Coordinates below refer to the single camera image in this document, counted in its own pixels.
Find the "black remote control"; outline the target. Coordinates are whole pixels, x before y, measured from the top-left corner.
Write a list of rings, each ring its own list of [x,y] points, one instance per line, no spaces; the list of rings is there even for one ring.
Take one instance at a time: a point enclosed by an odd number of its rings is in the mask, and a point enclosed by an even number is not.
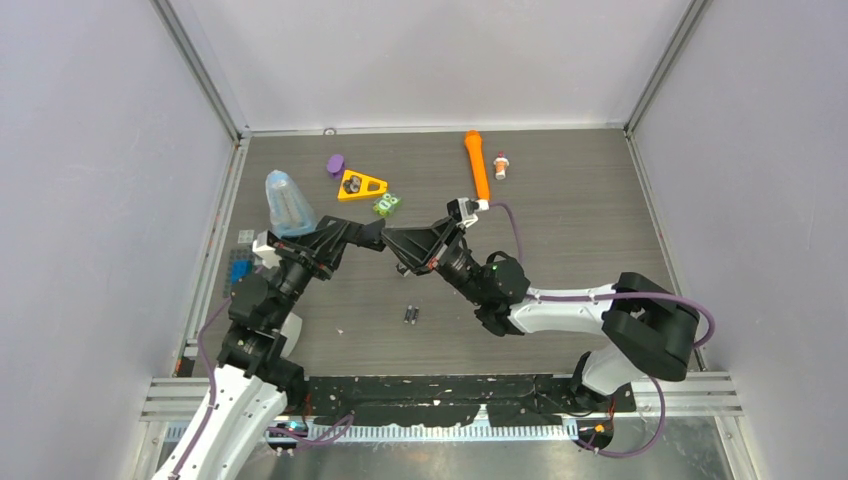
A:
[[[382,231],[385,226],[386,220],[384,218],[363,225],[359,231],[358,245],[362,248],[382,252],[386,248],[382,239]]]

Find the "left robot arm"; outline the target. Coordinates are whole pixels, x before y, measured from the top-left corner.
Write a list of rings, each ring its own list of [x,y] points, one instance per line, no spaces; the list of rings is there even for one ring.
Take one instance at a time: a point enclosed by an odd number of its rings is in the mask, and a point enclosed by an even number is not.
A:
[[[294,306],[311,280],[332,277],[347,246],[383,251],[385,225],[383,219],[361,224],[325,216],[303,235],[257,236],[253,252],[262,267],[232,288],[230,327],[216,359],[198,348],[208,391],[154,478],[233,479],[272,421],[305,405],[304,369],[287,358],[302,327]]]

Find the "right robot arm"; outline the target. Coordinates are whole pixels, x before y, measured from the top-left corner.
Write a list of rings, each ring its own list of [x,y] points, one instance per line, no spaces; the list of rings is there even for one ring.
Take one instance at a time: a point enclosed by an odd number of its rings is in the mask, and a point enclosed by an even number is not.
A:
[[[604,336],[601,350],[580,357],[571,387],[574,403],[596,410],[619,387],[644,376],[684,380],[696,345],[695,304],[635,272],[583,290],[532,287],[519,260],[502,251],[477,262],[465,230],[445,218],[429,227],[385,228],[383,243],[411,273],[438,274],[474,307],[490,333],[540,332]]]

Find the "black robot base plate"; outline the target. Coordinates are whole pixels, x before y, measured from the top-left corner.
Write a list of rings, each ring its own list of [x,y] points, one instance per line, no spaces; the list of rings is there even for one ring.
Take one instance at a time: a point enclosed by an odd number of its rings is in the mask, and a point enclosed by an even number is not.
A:
[[[347,414],[356,426],[452,427],[486,414],[495,427],[548,426],[564,415],[632,413],[629,385],[596,407],[581,406],[568,375],[313,376],[300,412],[330,425]]]

